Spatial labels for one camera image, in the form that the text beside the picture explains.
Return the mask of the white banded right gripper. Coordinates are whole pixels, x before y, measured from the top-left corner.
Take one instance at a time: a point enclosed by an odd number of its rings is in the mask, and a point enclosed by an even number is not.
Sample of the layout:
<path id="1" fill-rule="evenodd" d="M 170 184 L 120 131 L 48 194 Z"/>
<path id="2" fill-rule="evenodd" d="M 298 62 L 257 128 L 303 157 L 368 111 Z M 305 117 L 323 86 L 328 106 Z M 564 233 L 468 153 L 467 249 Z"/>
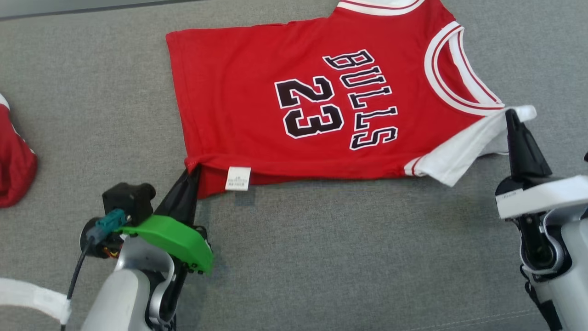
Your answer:
<path id="1" fill-rule="evenodd" d="M 507 143 L 511 177 L 547 178 L 552 175 L 531 131 L 514 109 L 505 113 Z M 543 212 L 561 207 L 585 205 L 588 202 L 588 176 L 575 177 L 543 183 L 523 190 L 522 188 L 496 196 L 498 215 L 501 219 L 516 218 L 523 214 Z"/>

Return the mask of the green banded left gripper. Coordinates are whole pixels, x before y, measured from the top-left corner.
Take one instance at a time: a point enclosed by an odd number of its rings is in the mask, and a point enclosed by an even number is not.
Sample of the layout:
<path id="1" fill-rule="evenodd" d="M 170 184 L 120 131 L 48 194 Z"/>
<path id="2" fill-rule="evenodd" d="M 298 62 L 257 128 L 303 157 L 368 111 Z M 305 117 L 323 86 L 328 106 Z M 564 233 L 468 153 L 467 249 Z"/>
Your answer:
<path id="1" fill-rule="evenodd" d="M 138 226 L 123 226 L 118 233 L 138 235 L 147 243 L 165 251 L 197 273 L 210 274 L 214 253 L 208 240 L 194 226 L 198 203 L 201 164 L 193 172 L 184 170 L 163 201 Z"/>

